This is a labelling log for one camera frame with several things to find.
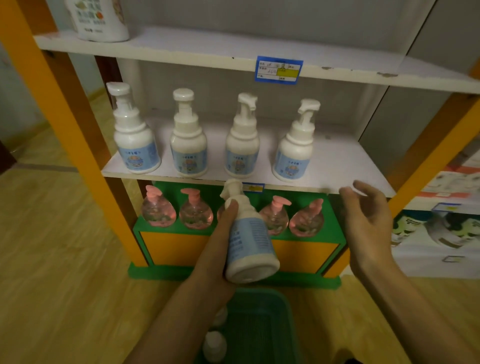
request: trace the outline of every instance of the green basket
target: green basket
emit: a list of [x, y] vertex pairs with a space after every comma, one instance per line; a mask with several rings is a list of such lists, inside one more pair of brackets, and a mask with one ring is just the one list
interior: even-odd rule
[[[227, 322], [219, 330], [227, 339], [223, 363], [300, 363], [292, 312], [281, 293], [237, 288], [227, 308]], [[208, 363], [201, 350], [195, 363]]]

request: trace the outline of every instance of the person's right hand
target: person's right hand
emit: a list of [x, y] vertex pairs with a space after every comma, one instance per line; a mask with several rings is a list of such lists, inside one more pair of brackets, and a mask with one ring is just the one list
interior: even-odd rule
[[392, 214], [382, 192], [361, 181], [354, 181], [353, 186], [366, 196], [350, 187], [340, 188], [340, 195], [346, 210], [350, 267], [358, 277], [365, 269], [393, 263], [390, 246]]

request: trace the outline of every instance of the bottle base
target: bottle base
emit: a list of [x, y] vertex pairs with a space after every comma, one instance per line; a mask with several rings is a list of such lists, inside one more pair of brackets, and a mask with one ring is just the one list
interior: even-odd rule
[[275, 177], [277, 177], [277, 179], [279, 179], [279, 180], [281, 180], [281, 181], [283, 181], [283, 182], [295, 182], [295, 181], [298, 181], [300, 178], [303, 177], [303, 176], [302, 176], [302, 177], [300, 177], [300, 178], [295, 178], [295, 179], [285, 178], [285, 177], [280, 176], [280, 175], [275, 171], [275, 169], [274, 169], [273, 167], [272, 167], [272, 173], [273, 173], [273, 175], [274, 175]]
[[150, 172], [155, 171], [158, 167], [160, 167], [160, 164], [162, 164], [162, 160], [160, 160], [152, 168], [149, 168], [147, 170], [128, 170], [128, 172], [135, 173], [135, 174], [146, 174], [146, 173], [150, 173]]
[[251, 283], [274, 275], [280, 262], [274, 254], [249, 255], [233, 261], [225, 271], [227, 280], [233, 283]]
[[197, 177], [200, 177], [200, 176], [203, 176], [205, 173], [207, 173], [208, 171], [208, 168], [205, 168], [203, 171], [199, 172], [199, 173], [195, 173], [195, 174], [185, 174], [185, 173], [181, 173], [181, 172], [178, 172], [178, 175], [180, 177], [184, 177], [184, 178], [197, 178]]
[[227, 172], [227, 174], [232, 176], [233, 178], [238, 178], [238, 179], [249, 178], [253, 175], [253, 172], [249, 174], [235, 174], [233, 172], [230, 172], [226, 167], [224, 167], [224, 169], [225, 169], [225, 172]]

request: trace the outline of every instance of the blue label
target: blue label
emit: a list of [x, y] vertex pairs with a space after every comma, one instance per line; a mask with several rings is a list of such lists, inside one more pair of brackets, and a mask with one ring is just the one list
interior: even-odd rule
[[255, 81], [295, 85], [299, 79], [303, 61], [275, 57], [257, 57]]
[[246, 175], [253, 172], [257, 162], [258, 152], [255, 154], [236, 154], [227, 150], [225, 168], [232, 173]]
[[261, 218], [235, 220], [228, 239], [227, 265], [257, 254], [275, 255], [265, 222]]
[[173, 165], [183, 174], [197, 174], [207, 168], [207, 150], [198, 153], [180, 153], [172, 150]]
[[279, 150], [276, 153], [274, 170], [280, 176], [289, 180], [296, 180], [303, 176], [307, 169], [309, 159], [292, 159], [284, 156]]
[[119, 153], [130, 170], [147, 170], [157, 165], [160, 161], [154, 142], [143, 148], [127, 149], [120, 148]]

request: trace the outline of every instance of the yellow floor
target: yellow floor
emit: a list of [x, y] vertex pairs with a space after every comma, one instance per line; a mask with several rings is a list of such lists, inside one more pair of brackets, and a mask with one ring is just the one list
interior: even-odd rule
[[[93, 107], [114, 149], [106, 97]], [[71, 166], [51, 130], [15, 156]], [[138, 208], [135, 181], [125, 183]], [[178, 283], [128, 278], [120, 242], [76, 172], [12, 169], [0, 196], [0, 363], [121, 363]], [[480, 280], [413, 281], [480, 350]], [[279, 290], [306, 363], [337, 362], [346, 350], [365, 364], [409, 362], [355, 278], [336, 291]]]

